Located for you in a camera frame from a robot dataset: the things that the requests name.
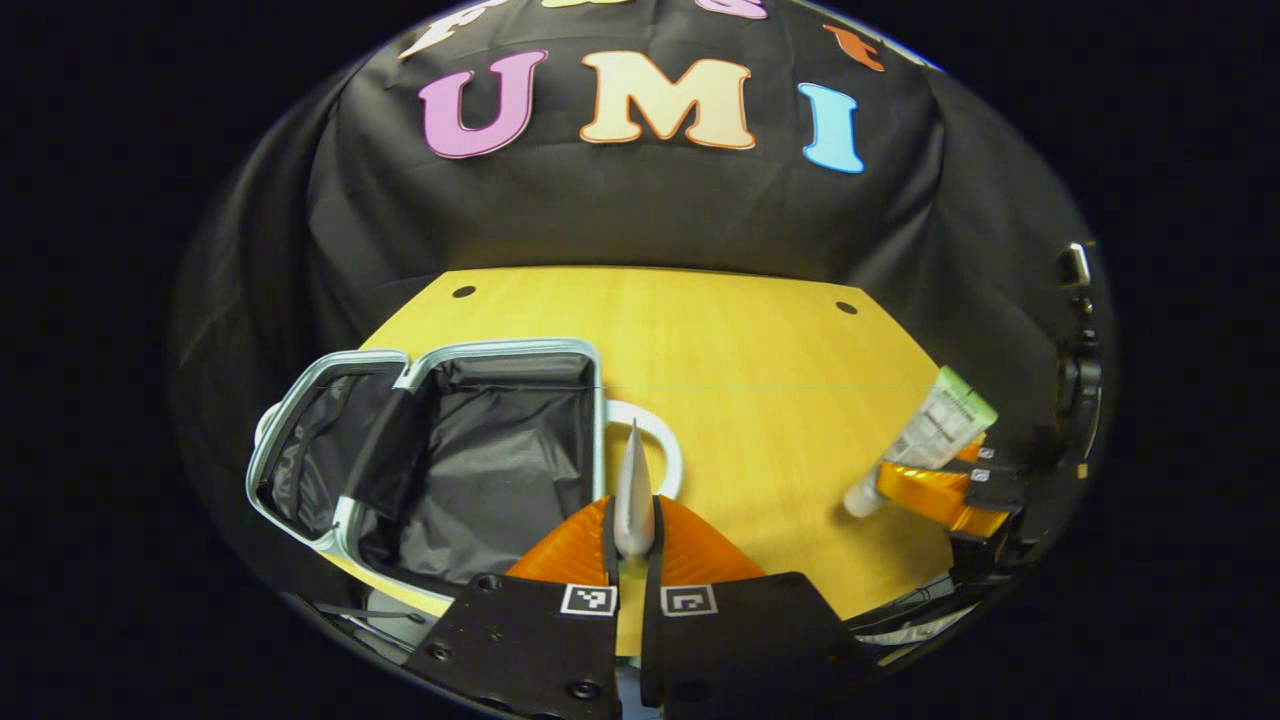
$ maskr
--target tube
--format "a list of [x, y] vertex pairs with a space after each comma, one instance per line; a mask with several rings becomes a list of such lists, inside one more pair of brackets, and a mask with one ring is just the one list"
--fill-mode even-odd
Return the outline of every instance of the tube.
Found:
[[861, 482], [845, 493], [845, 510], [867, 518], [888, 498], [876, 489], [881, 462], [937, 470], [951, 461], [996, 423], [1000, 415], [951, 368], [943, 366], [901, 434], [867, 470]]

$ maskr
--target suitcase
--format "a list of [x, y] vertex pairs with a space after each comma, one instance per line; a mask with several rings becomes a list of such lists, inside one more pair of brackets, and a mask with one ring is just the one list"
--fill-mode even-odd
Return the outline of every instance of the suitcase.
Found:
[[335, 352], [262, 415], [246, 492], [317, 552], [449, 600], [605, 495], [607, 423], [658, 441], [658, 493], [675, 498], [678, 442], [652, 413], [605, 397], [584, 340], [452, 345], [412, 364]]

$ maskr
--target orange gripper pad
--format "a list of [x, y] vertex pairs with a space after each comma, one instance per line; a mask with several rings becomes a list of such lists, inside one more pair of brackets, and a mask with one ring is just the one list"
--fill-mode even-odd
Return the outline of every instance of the orange gripper pad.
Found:
[[764, 570], [710, 523], [658, 496], [662, 507], [662, 584], [701, 585], [763, 578]]
[[512, 565], [507, 575], [566, 585], [609, 584], [603, 541], [604, 506], [608, 501], [608, 497], [602, 497], [570, 515]]
[[895, 462], [882, 462], [876, 489], [908, 510], [937, 520], [950, 530], [989, 538], [1009, 512], [970, 507], [964, 503], [969, 489], [965, 473], [922, 470]]

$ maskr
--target suitcase handle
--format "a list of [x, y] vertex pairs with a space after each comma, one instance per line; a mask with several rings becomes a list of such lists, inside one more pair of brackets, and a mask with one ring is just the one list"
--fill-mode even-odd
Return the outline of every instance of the suitcase handle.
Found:
[[637, 428], [658, 441], [662, 454], [667, 459], [667, 474], [663, 477], [662, 487], [658, 488], [657, 495], [675, 500], [680, 495], [680, 483], [685, 477], [685, 456], [680, 454], [676, 433], [671, 432], [662, 418], [644, 407], [621, 400], [609, 400], [607, 405], [605, 421], [630, 425], [634, 420]]

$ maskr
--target orange letter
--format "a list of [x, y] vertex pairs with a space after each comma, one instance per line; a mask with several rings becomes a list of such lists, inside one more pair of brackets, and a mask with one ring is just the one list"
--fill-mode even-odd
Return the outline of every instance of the orange letter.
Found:
[[849, 55], [850, 58], [858, 60], [859, 63], [867, 65], [868, 68], [876, 70], [877, 73], [884, 72], [884, 65], [877, 63], [876, 60], [872, 60], [872, 56], [868, 54], [868, 53], [879, 54], [879, 51], [872, 47], [870, 45], [863, 42], [861, 37], [858, 37], [856, 35], [849, 32], [847, 29], [838, 27], [822, 26], [822, 29], [829, 29], [831, 32], [836, 33], [836, 42], [840, 44], [840, 49], [845, 51], [845, 55]]
[[595, 68], [595, 119], [580, 131], [588, 142], [628, 142], [640, 137], [631, 122], [631, 102], [654, 135], [668, 140], [696, 106], [698, 119], [686, 137], [698, 145], [749, 150], [755, 137], [746, 129], [742, 85], [751, 70], [726, 60], [698, 60], [677, 82], [667, 79], [641, 53], [591, 53], [582, 64]]

